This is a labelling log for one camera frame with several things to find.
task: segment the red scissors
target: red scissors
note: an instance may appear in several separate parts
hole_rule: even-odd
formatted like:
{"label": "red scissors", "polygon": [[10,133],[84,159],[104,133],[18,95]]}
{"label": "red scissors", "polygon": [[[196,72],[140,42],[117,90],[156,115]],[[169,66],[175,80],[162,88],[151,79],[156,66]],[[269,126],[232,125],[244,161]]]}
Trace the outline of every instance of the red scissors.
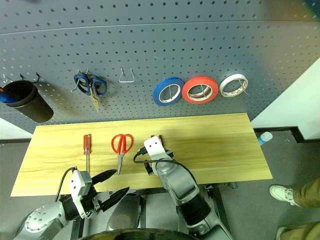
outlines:
{"label": "red scissors", "polygon": [[[117,137],[120,137],[120,139],[119,139],[118,147],[116,149],[115,148],[115,140]],[[131,143],[130,143],[129,148],[127,148],[126,137],[129,137],[131,139]],[[121,171],[122,159],[124,158],[124,155],[127,152],[129,152],[129,150],[132,148],[133,145],[134,145],[134,137],[131,134],[118,134],[112,138],[111,147],[118,157],[118,168],[117,168],[118,175],[120,174],[120,171]]]}

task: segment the metal hook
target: metal hook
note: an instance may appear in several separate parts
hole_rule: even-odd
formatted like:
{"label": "metal hook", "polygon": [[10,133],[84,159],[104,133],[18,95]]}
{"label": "metal hook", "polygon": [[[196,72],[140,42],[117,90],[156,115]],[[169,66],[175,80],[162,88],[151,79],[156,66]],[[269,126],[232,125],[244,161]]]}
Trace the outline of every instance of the metal hook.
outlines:
{"label": "metal hook", "polygon": [[171,85],[169,85],[169,93],[170,93],[170,99],[172,99],[172,95],[171,95]]}
{"label": "metal hook", "polygon": [[37,84],[40,79],[43,79],[43,77],[41,77],[41,76],[39,75],[39,73],[35,72],[35,75],[37,75],[38,79],[37,79],[36,81],[34,81],[33,84]]}
{"label": "metal hook", "polygon": [[132,70],[132,67],[130,67],[130,72],[131,72],[133,81],[120,81],[120,79],[122,78],[122,76],[125,76],[124,68],[121,67],[121,75],[120,75],[120,77],[119,77],[118,82],[119,82],[119,83],[133,83],[133,82],[135,82],[136,79],[135,79],[135,75],[134,75],[134,72],[133,72],[133,70]]}
{"label": "metal hook", "polygon": [[247,94],[247,95],[250,95],[250,93],[246,92],[246,89],[245,89],[244,85],[242,84],[242,82],[240,81],[240,79],[238,79],[238,81],[241,84],[241,87],[243,88],[244,93]]}
{"label": "metal hook", "polygon": [[80,77],[78,78],[78,81],[76,82],[75,87],[74,87],[74,89],[71,90],[71,92],[77,90],[79,83],[80,83]]}
{"label": "metal hook", "polygon": [[134,81],[136,81],[136,79],[135,79],[134,72],[132,71],[132,67],[130,67],[130,72],[131,72],[131,75],[132,75],[132,78],[133,78],[133,81],[130,81],[130,83],[133,83]]}
{"label": "metal hook", "polygon": [[[35,72],[35,74],[38,77],[37,80],[36,81],[29,81],[29,82],[31,82],[33,84],[37,84],[40,79],[44,79],[42,76],[39,75],[38,72]],[[19,72],[19,76],[20,76],[20,78],[22,78],[22,80],[27,80],[28,81],[28,79],[26,79],[20,72]]]}
{"label": "metal hook", "polygon": [[205,95],[205,91],[204,91],[204,89],[203,89],[203,87],[202,87],[202,84],[200,84],[200,87],[201,87],[201,90],[202,90],[202,95],[203,95],[203,97],[205,98],[206,95]]}
{"label": "metal hook", "polygon": [[[87,75],[88,72],[89,72],[89,69],[87,68],[87,69],[85,70],[85,73],[84,73],[84,74]],[[82,72],[78,69],[77,72],[76,72],[76,74],[79,74],[79,73],[82,73]],[[70,91],[73,92],[73,91],[77,90],[77,87],[78,87],[79,83],[80,83],[80,77],[78,78],[78,81],[76,81],[76,84],[75,84],[74,89],[72,89],[72,90],[70,90]]]}

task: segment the scissor handle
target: scissor handle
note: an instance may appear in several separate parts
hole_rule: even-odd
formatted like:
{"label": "scissor handle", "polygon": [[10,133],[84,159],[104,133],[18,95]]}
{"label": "scissor handle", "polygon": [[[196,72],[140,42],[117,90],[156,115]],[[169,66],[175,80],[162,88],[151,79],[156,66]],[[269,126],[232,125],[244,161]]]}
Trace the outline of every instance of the scissor handle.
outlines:
{"label": "scissor handle", "polygon": [[[126,137],[129,137],[131,139],[131,143],[129,148],[127,149],[127,141],[126,141]],[[123,141],[123,149],[122,152],[124,154],[126,154],[127,152],[129,152],[129,150],[132,148],[132,146],[134,145],[134,137],[131,134],[125,134],[122,137],[122,141]]]}
{"label": "scissor handle", "polygon": [[[120,139],[119,139],[118,147],[116,149],[115,148],[115,140],[116,140],[117,137],[120,137]],[[129,146],[128,149],[127,149],[126,137],[129,137],[131,139],[131,143],[130,143],[130,146]],[[120,154],[121,146],[122,146],[122,153],[126,154],[132,148],[133,145],[134,145],[134,137],[131,134],[118,134],[118,135],[115,135],[111,140],[112,150],[116,154]]]}
{"label": "scissor handle", "polygon": [[86,74],[83,73],[78,73],[76,75],[73,76],[74,82],[77,84],[79,79],[83,79],[85,84],[86,84],[86,90],[81,86],[80,83],[77,84],[77,87],[80,89],[81,92],[83,92],[84,94],[87,95],[91,95],[90,93],[90,84],[89,84],[89,79],[88,76]]}
{"label": "scissor handle", "polygon": [[[111,147],[112,147],[112,150],[116,153],[116,154],[119,154],[120,151],[121,151],[121,142],[122,142],[122,138],[123,138],[123,134],[118,134],[118,135],[115,135],[112,140],[111,140]],[[119,139],[119,143],[118,143],[118,147],[117,149],[115,148],[115,140],[117,137],[120,137]]]}
{"label": "scissor handle", "polygon": [[[91,78],[91,80],[92,80],[92,88],[94,89],[95,94],[98,97],[102,97],[103,95],[105,95],[107,92],[107,82],[105,80],[102,80],[101,78],[98,78],[97,76],[93,76]],[[100,83],[100,84],[104,85],[104,90],[102,92],[98,91],[95,83]]]}

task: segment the black cup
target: black cup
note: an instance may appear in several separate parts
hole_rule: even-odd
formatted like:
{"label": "black cup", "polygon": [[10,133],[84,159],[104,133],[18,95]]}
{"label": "black cup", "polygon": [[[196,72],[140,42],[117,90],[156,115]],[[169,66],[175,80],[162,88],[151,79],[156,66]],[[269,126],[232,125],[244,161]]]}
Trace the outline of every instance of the black cup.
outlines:
{"label": "black cup", "polygon": [[26,80],[14,81],[3,89],[20,99],[16,102],[6,103],[6,105],[17,109],[33,121],[44,123],[54,115],[54,111],[40,96],[37,87],[32,82]]}

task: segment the scissor blade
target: scissor blade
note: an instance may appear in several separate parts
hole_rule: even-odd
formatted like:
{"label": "scissor blade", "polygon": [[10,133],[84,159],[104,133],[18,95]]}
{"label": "scissor blade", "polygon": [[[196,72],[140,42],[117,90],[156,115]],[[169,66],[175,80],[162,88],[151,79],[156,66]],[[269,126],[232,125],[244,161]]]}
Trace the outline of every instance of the scissor blade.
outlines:
{"label": "scissor blade", "polygon": [[116,169],[117,170],[117,174],[119,176],[120,174],[120,171],[121,171],[121,167],[122,167],[122,158],[124,157],[124,154],[118,154],[118,168]]}
{"label": "scissor blade", "polygon": [[91,101],[93,103],[93,107],[95,108],[96,112],[98,113],[99,112],[99,101],[98,101],[98,98],[96,96],[96,93],[95,91],[93,91],[92,88],[90,88],[90,98],[91,98]]}

